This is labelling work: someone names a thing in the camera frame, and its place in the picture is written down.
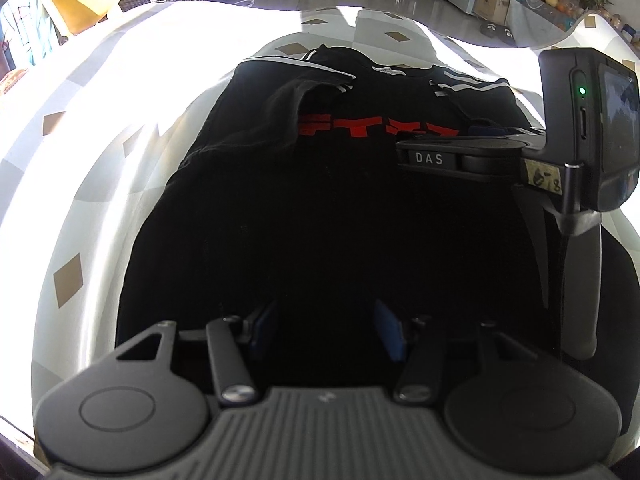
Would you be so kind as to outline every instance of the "white bedsheet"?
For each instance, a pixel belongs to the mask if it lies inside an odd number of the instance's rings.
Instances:
[[[543,120],[535,52],[469,46],[391,13],[177,2],[99,23],[0,100],[0,415],[33,434],[40,397],[113,348],[136,234],[238,62],[322,43],[505,76]],[[617,214],[610,230],[637,250]]]

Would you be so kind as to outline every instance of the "chair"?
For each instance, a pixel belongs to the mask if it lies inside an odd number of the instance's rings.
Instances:
[[[121,14],[120,0],[42,0],[62,36],[70,38],[93,27],[107,14]]]

